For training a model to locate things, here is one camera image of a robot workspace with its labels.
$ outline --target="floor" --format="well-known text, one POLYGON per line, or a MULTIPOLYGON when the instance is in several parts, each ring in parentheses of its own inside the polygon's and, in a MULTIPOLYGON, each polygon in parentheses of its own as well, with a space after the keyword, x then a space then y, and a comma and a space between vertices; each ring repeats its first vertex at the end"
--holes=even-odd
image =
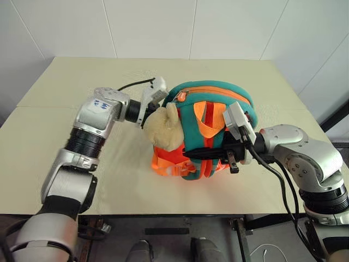
MULTIPOLYGON (((128 251, 139 239, 152 244, 155 262, 189 262, 190 239, 203 236, 222 250, 227 261, 242 261, 237 234, 230 229, 227 218, 120 218, 110 219, 109 223, 113 230, 106 240, 93 243, 89 262, 125 261, 128 251), (145 235, 146 228, 189 228, 189 234, 145 235)), ((313 261, 291 223, 254 230, 247 239, 251 252, 260 244, 271 243, 279 246, 287 261, 313 261)), ((251 261, 262 262, 265 249, 266 262, 284 261, 277 248, 271 246, 259 248, 251 256, 251 261)))

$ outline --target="stuffed toy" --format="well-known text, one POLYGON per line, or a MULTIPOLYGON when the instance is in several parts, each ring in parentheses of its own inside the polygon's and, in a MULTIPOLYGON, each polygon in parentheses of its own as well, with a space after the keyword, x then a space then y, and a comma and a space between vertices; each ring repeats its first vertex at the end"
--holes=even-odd
POLYGON ((241 87, 221 81, 195 81, 173 88, 162 107, 145 121, 144 131, 154 145, 152 168, 160 175, 186 180, 211 177, 227 168, 219 159, 189 159, 183 156, 183 150, 221 147, 226 129, 222 114, 235 102, 255 127, 252 99, 241 87))

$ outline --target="white wall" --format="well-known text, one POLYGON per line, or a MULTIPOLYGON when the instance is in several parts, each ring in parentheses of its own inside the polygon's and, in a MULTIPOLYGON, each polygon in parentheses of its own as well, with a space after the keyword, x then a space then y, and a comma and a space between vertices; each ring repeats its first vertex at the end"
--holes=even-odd
POLYGON ((272 59, 321 122, 349 98, 348 5, 0 0, 0 123, 53 56, 272 59))

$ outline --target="orange strap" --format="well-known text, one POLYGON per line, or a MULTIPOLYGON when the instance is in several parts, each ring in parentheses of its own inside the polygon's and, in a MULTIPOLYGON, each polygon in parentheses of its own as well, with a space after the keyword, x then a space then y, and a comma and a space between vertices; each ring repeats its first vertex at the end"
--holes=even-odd
POLYGON ((200 133, 205 138, 212 138, 225 126, 223 112, 226 110, 226 105, 222 103, 213 103, 213 124, 212 127, 210 127, 202 121, 202 117, 206 113, 206 104, 206 101, 194 103, 194 114, 200 133))

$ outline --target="table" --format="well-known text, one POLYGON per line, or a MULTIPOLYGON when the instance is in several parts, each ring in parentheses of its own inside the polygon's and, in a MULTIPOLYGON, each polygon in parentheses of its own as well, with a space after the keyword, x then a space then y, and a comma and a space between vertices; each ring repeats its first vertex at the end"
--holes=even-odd
MULTIPOLYGON (((246 89, 256 104, 256 130, 294 124, 329 141, 311 113, 270 61, 186 61, 57 57, 0 129, 0 213, 34 214, 41 185, 69 138, 78 108, 96 87, 119 88, 161 75, 168 87, 221 80, 246 89)), ((138 100, 144 86, 125 93, 138 100)), ((116 123, 94 175, 98 186, 87 215, 230 215, 285 213, 278 179, 256 162, 212 178, 186 181, 150 168, 152 145, 133 123, 116 123)), ((342 167, 346 186, 349 172, 342 167)), ((289 205, 294 209, 291 192, 289 205)))

